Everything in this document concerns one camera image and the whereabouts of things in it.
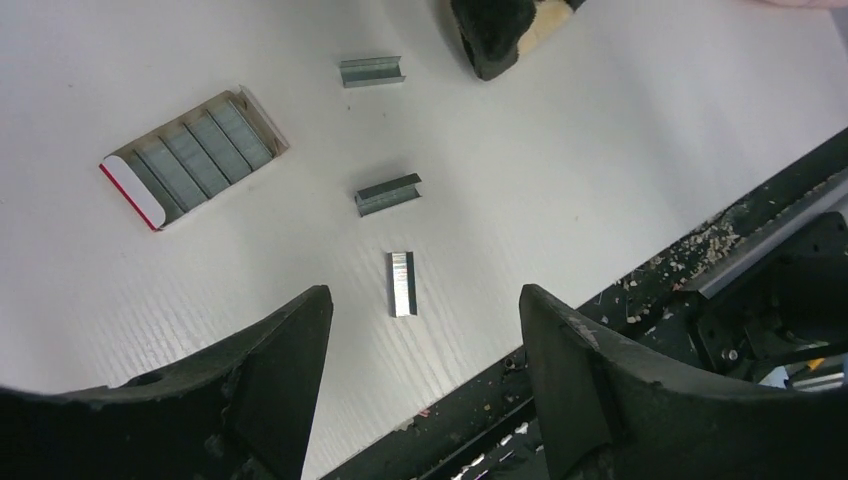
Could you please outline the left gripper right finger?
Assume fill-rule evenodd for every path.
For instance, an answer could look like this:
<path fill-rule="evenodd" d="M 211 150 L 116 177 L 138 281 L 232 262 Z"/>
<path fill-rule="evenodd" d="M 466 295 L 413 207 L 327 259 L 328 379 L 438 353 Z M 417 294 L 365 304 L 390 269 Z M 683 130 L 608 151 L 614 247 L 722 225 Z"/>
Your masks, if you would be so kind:
<path fill-rule="evenodd" d="M 843 479 L 847 392 L 797 392 L 671 359 L 535 284 L 519 311 L 553 479 Z"/>

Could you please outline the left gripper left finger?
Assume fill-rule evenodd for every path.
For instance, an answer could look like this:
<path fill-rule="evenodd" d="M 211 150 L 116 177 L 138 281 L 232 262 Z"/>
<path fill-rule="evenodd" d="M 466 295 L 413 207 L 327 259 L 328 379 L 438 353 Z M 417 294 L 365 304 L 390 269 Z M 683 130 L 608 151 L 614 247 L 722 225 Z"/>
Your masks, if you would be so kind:
<path fill-rule="evenodd" d="M 5 479 L 297 479 L 333 316 L 316 285 L 265 319 L 118 387 L 3 388 Z"/>

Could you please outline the grey staple strip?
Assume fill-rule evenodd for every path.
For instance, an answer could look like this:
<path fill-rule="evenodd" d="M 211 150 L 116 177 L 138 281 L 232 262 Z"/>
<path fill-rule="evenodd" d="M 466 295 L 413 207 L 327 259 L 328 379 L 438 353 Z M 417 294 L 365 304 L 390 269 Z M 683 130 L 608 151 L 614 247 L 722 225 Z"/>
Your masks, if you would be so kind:
<path fill-rule="evenodd" d="M 345 60 L 339 63 L 342 85 L 346 89 L 403 83 L 400 56 Z"/>
<path fill-rule="evenodd" d="M 360 217 L 420 198 L 417 185 L 421 178 L 411 173 L 356 192 L 354 200 Z"/>
<path fill-rule="evenodd" d="M 414 253 L 389 252 L 387 254 L 389 308 L 394 318 L 416 316 L 418 300 L 416 290 Z"/>

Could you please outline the box of staples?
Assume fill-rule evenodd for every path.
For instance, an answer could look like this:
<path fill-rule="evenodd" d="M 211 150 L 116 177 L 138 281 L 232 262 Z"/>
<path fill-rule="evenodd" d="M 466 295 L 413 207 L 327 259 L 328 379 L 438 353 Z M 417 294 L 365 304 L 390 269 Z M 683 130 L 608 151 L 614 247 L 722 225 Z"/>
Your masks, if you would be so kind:
<path fill-rule="evenodd" d="M 110 153 L 99 170 L 156 232 L 289 148 L 252 92 L 242 86 L 219 93 Z"/>

